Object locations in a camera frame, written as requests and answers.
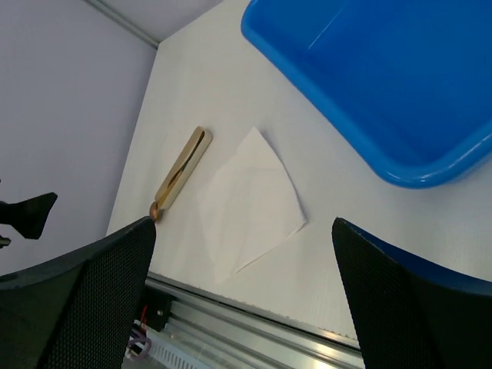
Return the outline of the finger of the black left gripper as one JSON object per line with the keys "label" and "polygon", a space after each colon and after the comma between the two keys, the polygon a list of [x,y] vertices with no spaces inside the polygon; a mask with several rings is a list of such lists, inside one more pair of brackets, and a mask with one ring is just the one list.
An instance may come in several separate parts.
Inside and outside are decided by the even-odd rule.
{"label": "finger of the black left gripper", "polygon": [[58,196],[42,194],[17,203],[1,202],[1,224],[13,227],[23,238],[38,240]]}

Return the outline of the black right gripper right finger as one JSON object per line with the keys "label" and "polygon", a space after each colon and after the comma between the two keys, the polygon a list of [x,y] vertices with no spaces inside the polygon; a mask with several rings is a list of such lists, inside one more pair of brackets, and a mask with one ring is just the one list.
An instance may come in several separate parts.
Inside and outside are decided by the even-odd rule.
{"label": "black right gripper right finger", "polygon": [[367,368],[489,368],[491,283],[336,218],[337,266]]}

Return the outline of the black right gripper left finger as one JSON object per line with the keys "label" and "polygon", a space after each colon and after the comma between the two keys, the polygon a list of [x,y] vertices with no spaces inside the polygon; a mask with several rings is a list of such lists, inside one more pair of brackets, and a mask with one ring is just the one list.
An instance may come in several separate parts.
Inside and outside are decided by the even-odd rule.
{"label": "black right gripper left finger", "polygon": [[3,368],[120,368],[155,247],[144,217],[1,278]]}

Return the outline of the copper spoon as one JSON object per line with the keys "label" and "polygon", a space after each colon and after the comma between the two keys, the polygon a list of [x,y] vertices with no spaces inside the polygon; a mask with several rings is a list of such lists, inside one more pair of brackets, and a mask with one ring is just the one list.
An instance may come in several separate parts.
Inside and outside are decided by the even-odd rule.
{"label": "copper spoon", "polygon": [[149,216],[153,219],[154,223],[159,223],[163,218],[164,210],[161,207],[159,201],[154,201],[149,208]]}

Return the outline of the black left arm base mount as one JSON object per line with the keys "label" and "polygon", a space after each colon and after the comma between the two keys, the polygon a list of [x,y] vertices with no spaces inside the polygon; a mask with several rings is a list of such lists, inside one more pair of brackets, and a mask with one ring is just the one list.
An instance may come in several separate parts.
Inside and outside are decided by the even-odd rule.
{"label": "black left arm base mount", "polygon": [[175,298],[155,288],[145,287],[142,295],[141,323],[159,332],[165,328],[171,316]]}

